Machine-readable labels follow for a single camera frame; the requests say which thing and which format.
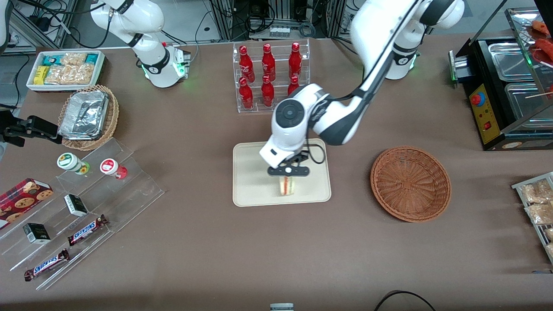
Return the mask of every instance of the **red button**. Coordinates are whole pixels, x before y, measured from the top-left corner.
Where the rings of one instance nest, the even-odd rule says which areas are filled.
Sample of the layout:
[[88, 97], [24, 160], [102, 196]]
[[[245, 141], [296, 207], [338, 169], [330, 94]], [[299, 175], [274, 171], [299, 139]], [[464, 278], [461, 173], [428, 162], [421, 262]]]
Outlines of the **red button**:
[[481, 101], [482, 101], [482, 98], [478, 94], [471, 97], [471, 104], [475, 106], [478, 105]]

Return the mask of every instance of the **sausage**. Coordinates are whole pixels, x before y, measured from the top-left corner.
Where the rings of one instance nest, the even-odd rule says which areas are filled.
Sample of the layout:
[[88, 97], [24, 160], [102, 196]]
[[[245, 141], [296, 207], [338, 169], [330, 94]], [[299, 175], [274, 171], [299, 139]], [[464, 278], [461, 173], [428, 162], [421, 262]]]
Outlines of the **sausage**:
[[536, 40], [536, 47], [545, 52], [545, 54], [553, 60], [553, 43], [551, 41], [546, 39], [538, 39]]
[[540, 22], [539, 20], [532, 21], [532, 28], [536, 29], [537, 31], [545, 35], [548, 35], [548, 36], [550, 35], [547, 25], [544, 22]]

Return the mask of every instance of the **clear acrylic stand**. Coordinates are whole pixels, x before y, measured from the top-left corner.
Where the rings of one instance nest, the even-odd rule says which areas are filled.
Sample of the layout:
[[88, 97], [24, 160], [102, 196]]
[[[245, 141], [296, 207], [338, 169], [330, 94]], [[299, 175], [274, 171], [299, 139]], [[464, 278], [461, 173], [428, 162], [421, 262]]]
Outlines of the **clear acrylic stand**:
[[[54, 195], [50, 201], [27, 213], [28, 216], [20, 217], [24, 219], [18, 219], [18, 223], [12, 224], [13, 227], [0, 237], [2, 258], [9, 264], [10, 271], [20, 274], [21, 281], [24, 282], [23, 275], [26, 270], [40, 265], [67, 248], [71, 257], [69, 262], [60, 263], [31, 281], [37, 284], [37, 290], [48, 289], [162, 196], [164, 192], [140, 168], [131, 154], [127, 147], [112, 138], [83, 158], [90, 164], [90, 170], [86, 175], [64, 172], [53, 179], [50, 186], [54, 190]], [[113, 158], [126, 167], [127, 176], [124, 179], [115, 179], [103, 174], [100, 171], [100, 163], [106, 158]], [[86, 216], [77, 217], [69, 213], [63, 199], [68, 193], [78, 195], [82, 199], [89, 211]], [[67, 238], [102, 214], [109, 223], [70, 247]], [[43, 224], [52, 240], [45, 245], [29, 243], [22, 228], [27, 222]]]
[[[263, 68], [261, 65], [261, 59], [263, 58], [263, 44], [267, 42], [250, 42], [242, 44], [234, 44], [233, 46], [233, 61], [234, 68], [234, 87], [236, 88], [236, 103], [238, 106], [238, 112], [270, 112], [274, 110], [274, 107], [283, 99], [288, 97], [288, 86], [290, 85], [290, 77], [288, 75], [288, 59], [292, 51], [292, 43], [298, 42], [300, 44], [301, 54], [301, 76], [299, 77], [299, 85], [306, 85], [311, 82], [310, 72], [310, 47], [309, 40], [278, 40], [270, 41], [271, 51], [275, 56], [276, 63], [276, 79], [273, 81], [275, 88], [275, 99], [272, 107], [266, 107], [263, 104], [263, 97], [261, 93], [261, 86], [263, 84]], [[253, 109], [246, 110], [240, 99], [240, 93], [238, 89], [240, 84], [238, 80], [242, 76], [240, 71], [240, 53], [238, 48], [241, 45], [245, 45], [248, 48], [248, 55], [252, 58], [253, 72], [255, 73], [255, 81], [249, 84], [253, 92]]]

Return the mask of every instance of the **red bottle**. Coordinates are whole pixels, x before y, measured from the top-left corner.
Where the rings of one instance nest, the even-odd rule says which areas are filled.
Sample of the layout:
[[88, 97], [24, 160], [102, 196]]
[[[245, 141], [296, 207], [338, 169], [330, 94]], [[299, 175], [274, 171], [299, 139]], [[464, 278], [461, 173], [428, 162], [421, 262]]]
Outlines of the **red bottle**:
[[263, 74], [268, 75], [271, 81], [274, 81], [277, 77], [277, 66], [275, 64], [275, 57], [271, 52], [271, 45], [266, 43], [263, 45], [263, 59], [261, 60], [263, 65]]
[[240, 93], [240, 99], [242, 100], [242, 105], [244, 109], [251, 110], [253, 109], [253, 93], [252, 89], [248, 85], [248, 81], [245, 77], [240, 77], [240, 88], [238, 92]]
[[294, 75], [301, 76], [301, 54], [298, 42], [292, 43], [292, 53], [290, 53], [290, 58], [288, 59], [288, 66], [290, 67], [288, 75], [291, 79]]
[[263, 93], [263, 104], [265, 105], [265, 107], [272, 107], [273, 100], [275, 99], [275, 88], [273, 87], [271, 79], [268, 75], [263, 76], [261, 93]]
[[255, 81], [255, 74], [253, 73], [252, 58], [248, 55], [248, 48], [244, 45], [238, 49], [240, 51], [240, 71], [242, 76], [246, 77], [250, 83]]
[[288, 96], [292, 94], [293, 91], [295, 91], [300, 85], [298, 84], [298, 76], [293, 75], [290, 79], [290, 85], [288, 86]]

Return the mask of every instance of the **wicker basket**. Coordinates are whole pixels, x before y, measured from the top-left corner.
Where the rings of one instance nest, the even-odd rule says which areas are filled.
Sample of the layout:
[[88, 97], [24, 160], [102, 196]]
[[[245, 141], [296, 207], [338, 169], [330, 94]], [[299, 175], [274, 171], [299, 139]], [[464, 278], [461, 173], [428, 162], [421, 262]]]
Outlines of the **wicker basket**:
[[451, 199], [451, 182], [442, 164], [409, 146], [378, 156], [371, 169], [371, 187], [387, 212], [408, 222], [438, 217]]
[[[95, 141], [71, 141], [69, 139], [64, 138], [61, 143], [66, 147], [78, 149], [81, 151], [94, 150], [100, 147], [101, 145], [105, 144], [105, 142], [107, 142], [115, 132], [115, 128], [117, 127], [117, 118], [119, 117], [119, 104], [117, 103], [117, 98], [115, 98], [111, 90], [109, 90], [107, 87], [102, 85], [90, 86], [85, 89], [78, 90], [77, 92], [92, 92], [92, 91], [103, 91], [107, 93], [107, 95], [109, 96], [109, 103], [108, 103], [108, 109], [106, 112], [106, 120], [104, 122], [103, 134], [99, 139]], [[65, 105], [61, 109], [61, 114], [60, 114], [60, 117], [58, 118], [58, 126], [61, 125], [61, 121], [65, 116], [65, 110], [67, 109], [67, 104], [69, 103], [70, 98], [71, 97], [69, 97], [65, 101]]]

